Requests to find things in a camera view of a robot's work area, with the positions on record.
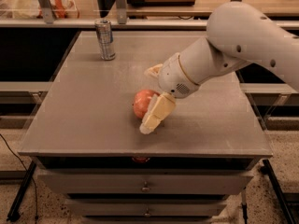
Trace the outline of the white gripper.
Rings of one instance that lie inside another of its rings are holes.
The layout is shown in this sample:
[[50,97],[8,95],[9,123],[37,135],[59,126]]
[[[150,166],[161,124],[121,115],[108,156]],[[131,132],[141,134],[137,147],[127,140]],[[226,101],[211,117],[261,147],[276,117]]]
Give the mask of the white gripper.
[[148,68],[144,75],[158,78],[159,87],[164,91],[160,95],[153,95],[149,102],[148,111],[139,127],[143,134],[150,134],[175,109],[176,98],[188,97],[199,90],[199,85],[192,82],[185,74],[178,53],[175,53],[163,64],[159,63]]

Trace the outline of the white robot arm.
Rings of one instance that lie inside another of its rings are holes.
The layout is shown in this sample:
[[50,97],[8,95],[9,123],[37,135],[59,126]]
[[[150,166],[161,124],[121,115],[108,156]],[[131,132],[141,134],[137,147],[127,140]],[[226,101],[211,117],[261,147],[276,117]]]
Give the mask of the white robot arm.
[[256,63],[299,91],[299,37],[256,8],[229,2],[209,16],[206,35],[146,71],[162,90],[149,102],[139,127],[152,133],[183,99],[212,79]]

